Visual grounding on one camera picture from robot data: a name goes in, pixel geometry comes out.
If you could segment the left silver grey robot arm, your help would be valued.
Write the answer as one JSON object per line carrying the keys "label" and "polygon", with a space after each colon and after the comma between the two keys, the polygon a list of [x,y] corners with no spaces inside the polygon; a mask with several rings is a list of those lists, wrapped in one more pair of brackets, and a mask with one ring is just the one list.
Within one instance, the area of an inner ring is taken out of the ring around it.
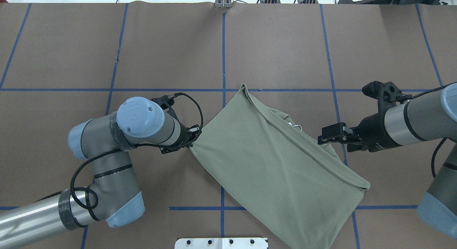
{"label": "left silver grey robot arm", "polygon": [[134,96],[111,114],[72,128],[67,144],[83,160],[67,189],[1,216],[1,248],[16,249],[67,231],[106,221],[127,225],[145,212],[141,188],[129,152],[150,146],[167,154],[190,148],[201,135],[200,124],[186,127],[173,110],[174,99]]}

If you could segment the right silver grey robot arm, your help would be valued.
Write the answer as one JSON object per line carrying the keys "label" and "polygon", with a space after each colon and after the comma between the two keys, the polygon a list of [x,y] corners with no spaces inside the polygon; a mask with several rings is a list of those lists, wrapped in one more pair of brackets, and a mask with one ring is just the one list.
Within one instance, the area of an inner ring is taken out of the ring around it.
{"label": "right silver grey robot arm", "polygon": [[[373,153],[436,139],[456,142],[456,83],[413,96],[392,82],[373,81],[362,92],[377,100],[378,112],[356,127],[349,128],[343,122],[324,127],[318,144],[337,142],[346,144],[348,152]],[[457,236],[456,188],[454,147],[439,171],[433,171],[433,181],[416,210],[422,221],[452,239]]]}

